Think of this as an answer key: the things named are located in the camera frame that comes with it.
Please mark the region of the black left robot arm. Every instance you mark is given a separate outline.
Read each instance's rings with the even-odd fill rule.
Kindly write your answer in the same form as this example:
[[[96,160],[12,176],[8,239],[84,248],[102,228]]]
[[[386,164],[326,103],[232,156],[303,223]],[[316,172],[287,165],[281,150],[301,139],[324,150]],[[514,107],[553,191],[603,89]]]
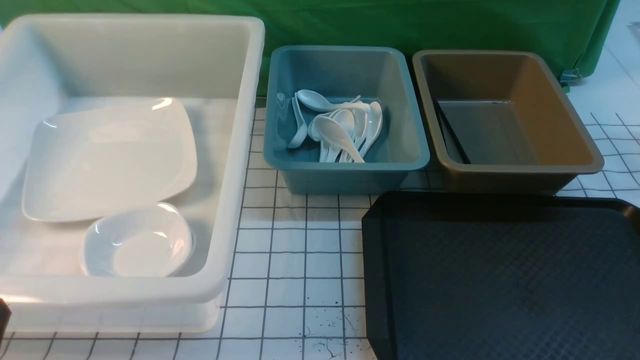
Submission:
[[[12,311],[3,299],[0,299],[0,344],[2,344],[9,325]]]

